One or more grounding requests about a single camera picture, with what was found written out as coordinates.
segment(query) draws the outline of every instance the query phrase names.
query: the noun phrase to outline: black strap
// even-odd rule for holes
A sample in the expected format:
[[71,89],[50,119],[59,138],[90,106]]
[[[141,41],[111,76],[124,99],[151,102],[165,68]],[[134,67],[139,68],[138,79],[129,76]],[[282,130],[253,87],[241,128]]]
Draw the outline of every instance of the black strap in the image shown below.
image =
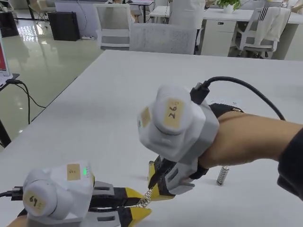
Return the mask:
[[[211,110],[215,114],[216,118],[219,118],[223,114],[225,114],[227,112],[230,112],[230,111],[238,111],[238,112],[243,113],[243,111],[241,109],[239,109],[237,107],[234,107],[234,106],[231,106],[231,105],[214,103],[214,104],[211,104],[209,107],[211,108]],[[202,176],[204,176],[207,172],[208,172],[208,169],[205,169],[205,168],[201,167],[200,165],[198,165],[197,172],[195,172],[194,174],[189,176],[189,178],[193,179],[193,180],[196,180],[196,179],[199,179]]]

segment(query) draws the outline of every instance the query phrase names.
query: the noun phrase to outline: metal spring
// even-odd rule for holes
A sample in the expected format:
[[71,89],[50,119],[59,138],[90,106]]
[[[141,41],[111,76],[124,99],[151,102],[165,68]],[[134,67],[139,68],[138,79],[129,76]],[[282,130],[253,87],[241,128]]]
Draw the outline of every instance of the metal spring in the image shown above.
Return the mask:
[[147,191],[142,199],[136,204],[136,207],[146,208],[152,201],[152,189]]
[[217,179],[217,185],[223,186],[225,178],[228,174],[228,171],[229,171],[228,166],[222,166],[222,168],[220,170],[220,173],[219,173],[219,176],[218,176],[218,179]]

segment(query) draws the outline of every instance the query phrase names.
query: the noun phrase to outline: table surface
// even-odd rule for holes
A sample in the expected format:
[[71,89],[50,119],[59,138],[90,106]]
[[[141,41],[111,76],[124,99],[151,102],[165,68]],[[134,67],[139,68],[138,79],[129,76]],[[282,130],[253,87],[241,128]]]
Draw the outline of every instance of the table surface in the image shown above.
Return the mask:
[[[96,180],[147,191],[148,162],[156,154],[140,144],[137,114],[162,84],[192,88],[213,76],[245,80],[285,115],[303,123],[302,62],[145,52],[105,51],[0,153],[0,192],[20,186],[33,168],[77,160],[91,162]],[[252,92],[237,84],[211,85],[210,101],[238,105],[248,113],[276,117]],[[231,167],[225,185],[213,168],[196,188],[170,201],[153,202],[140,227],[294,227],[303,203],[276,184],[277,163]],[[22,210],[0,200],[0,226]]]
[[[158,6],[150,16],[163,17],[166,12],[166,17],[169,16],[169,6]],[[225,20],[225,21],[249,21],[253,10],[237,9],[232,14],[223,13],[223,9],[207,9],[203,14],[204,20]],[[303,24],[303,15],[291,13],[288,20],[289,24]]]

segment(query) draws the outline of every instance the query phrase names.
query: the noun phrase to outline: black sleeve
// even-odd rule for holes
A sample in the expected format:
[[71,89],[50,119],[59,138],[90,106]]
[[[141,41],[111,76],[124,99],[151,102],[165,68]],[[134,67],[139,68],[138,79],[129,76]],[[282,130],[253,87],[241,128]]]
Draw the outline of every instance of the black sleeve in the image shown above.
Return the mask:
[[303,200],[303,129],[289,143],[279,158],[278,185]]

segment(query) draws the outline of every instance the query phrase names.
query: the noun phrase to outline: green plant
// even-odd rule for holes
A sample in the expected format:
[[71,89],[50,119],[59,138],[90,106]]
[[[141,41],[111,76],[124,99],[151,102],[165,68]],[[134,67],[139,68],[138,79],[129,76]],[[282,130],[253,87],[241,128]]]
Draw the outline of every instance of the green plant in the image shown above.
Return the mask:
[[220,7],[233,5],[233,10],[240,8],[241,3],[240,0],[218,0],[217,5]]

